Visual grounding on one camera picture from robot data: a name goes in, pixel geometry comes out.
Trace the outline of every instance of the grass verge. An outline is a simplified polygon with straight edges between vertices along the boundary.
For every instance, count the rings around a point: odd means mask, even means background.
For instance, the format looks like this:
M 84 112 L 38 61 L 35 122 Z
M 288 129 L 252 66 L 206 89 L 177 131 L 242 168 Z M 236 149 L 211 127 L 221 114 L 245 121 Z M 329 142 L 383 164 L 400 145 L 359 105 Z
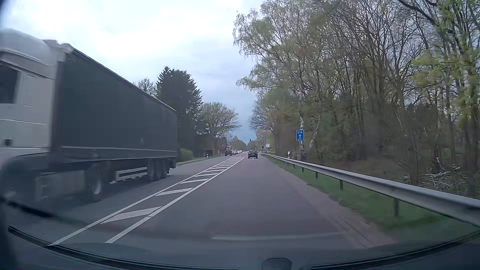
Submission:
M 336 178 L 320 173 L 315 178 L 313 171 L 305 169 L 302 172 L 299 166 L 293 168 L 292 164 L 265 157 L 308 185 L 328 194 L 342 206 L 359 213 L 368 222 L 375 223 L 397 240 L 448 241 L 478 230 L 473 225 L 404 202 L 399 203 L 399 216 L 395 216 L 394 200 L 388 196 L 346 182 L 343 182 L 342 191 L 340 181 Z
M 208 157 L 208 158 L 207 158 L 207 157 L 194 158 L 194 159 L 192 159 L 192 160 L 177 162 L 177 166 L 185 165 L 185 164 L 192 163 L 192 162 L 207 160 L 207 159 L 213 159 L 213 158 L 217 158 L 217 157 L 220 157 L 220 156 L 221 156 L 221 155 L 214 155 L 214 156 Z

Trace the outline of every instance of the sign post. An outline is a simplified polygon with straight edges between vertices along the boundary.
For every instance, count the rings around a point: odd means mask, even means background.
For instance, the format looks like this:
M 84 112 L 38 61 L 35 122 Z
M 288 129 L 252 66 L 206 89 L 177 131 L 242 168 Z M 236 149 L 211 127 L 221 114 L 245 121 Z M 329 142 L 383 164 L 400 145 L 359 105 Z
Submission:
M 300 160 L 300 147 L 301 147 L 301 142 L 303 142 L 303 129 L 297 129 L 297 142 L 299 143 L 299 160 Z

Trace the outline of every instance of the windshield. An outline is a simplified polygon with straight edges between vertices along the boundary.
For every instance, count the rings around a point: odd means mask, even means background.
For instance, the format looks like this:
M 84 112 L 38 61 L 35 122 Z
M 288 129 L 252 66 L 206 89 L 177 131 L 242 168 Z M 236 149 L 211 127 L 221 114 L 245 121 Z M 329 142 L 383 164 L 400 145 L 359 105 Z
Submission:
M 0 14 L 9 269 L 480 269 L 476 1 Z

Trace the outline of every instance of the guardrail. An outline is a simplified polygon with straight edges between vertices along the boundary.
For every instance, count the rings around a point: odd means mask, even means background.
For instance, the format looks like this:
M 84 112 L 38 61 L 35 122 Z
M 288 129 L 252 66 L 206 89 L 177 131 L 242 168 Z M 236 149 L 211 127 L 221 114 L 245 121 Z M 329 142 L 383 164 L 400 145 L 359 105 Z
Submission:
M 345 181 L 347 183 L 391 197 L 394 199 L 394 213 L 397 216 L 399 215 L 400 211 L 398 202 L 403 201 L 480 227 L 480 200 L 477 199 L 399 183 L 364 174 L 348 172 L 313 163 L 291 160 L 271 154 L 263 153 L 262 155 L 275 158 L 286 163 L 287 165 L 292 164 L 294 167 L 299 166 L 302 168 L 302 172 L 304 169 L 314 171 L 316 178 L 318 178 L 319 173 L 336 178 L 339 180 L 339 186 L 341 190 L 343 190 L 343 182 Z

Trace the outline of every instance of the shrub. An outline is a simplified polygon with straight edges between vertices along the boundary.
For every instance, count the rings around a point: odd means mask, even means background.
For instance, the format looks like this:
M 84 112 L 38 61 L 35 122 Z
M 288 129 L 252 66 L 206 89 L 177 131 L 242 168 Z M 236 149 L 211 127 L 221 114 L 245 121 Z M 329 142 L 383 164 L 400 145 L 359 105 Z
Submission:
M 193 159 L 193 152 L 185 149 L 185 148 L 180 148 L 180 153 L 179 153 L 179 161 L 188 161 Z

